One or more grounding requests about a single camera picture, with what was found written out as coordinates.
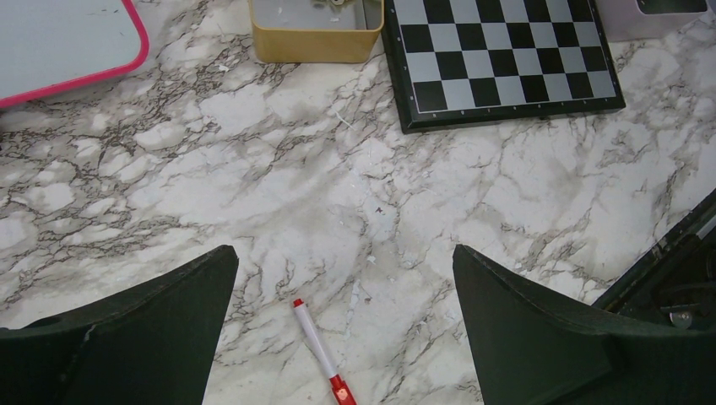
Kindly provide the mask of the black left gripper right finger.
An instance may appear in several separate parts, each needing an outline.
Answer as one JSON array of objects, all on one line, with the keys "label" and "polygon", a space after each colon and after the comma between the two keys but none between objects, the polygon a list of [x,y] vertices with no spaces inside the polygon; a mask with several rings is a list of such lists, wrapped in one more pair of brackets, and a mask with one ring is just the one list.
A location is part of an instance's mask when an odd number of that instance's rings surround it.
[{"label": "black left gripper right finger", "polygon": [[453,275],[487,404],[712,404],[715,334],[621,316],[458,245]]}]

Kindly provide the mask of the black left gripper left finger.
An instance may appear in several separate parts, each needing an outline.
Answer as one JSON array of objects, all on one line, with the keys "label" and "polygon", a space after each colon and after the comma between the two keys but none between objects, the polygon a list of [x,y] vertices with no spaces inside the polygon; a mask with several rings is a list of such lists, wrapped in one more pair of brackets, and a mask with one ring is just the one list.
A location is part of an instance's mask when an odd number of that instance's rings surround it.
[{"label": "black left gripper left finger", "polygon": [[239,260],[218,246],[102,300],[1,331],[4,404],[199,404]]}]

